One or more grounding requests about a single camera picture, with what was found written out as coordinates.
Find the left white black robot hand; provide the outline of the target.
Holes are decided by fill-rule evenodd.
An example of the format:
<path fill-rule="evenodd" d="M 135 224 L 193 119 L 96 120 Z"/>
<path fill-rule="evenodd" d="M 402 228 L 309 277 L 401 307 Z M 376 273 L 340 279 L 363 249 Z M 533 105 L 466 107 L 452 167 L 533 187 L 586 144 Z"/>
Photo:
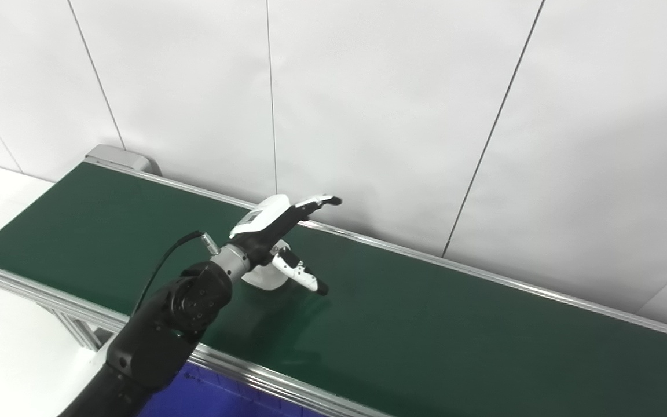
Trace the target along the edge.
<path fill-rule="evenodd" d="M 341 204 L 340 197 L 325 193 L 297 204 L 283 193 L 263 200 L 230 231 L 230 244 L 243 251 L 250 265 L 243 280 L 265 291 L 277 290 L 292 280 L 313 293 L 328 295 L 328 285 L 315 277 L 283 238 L 322 206 Z"/>

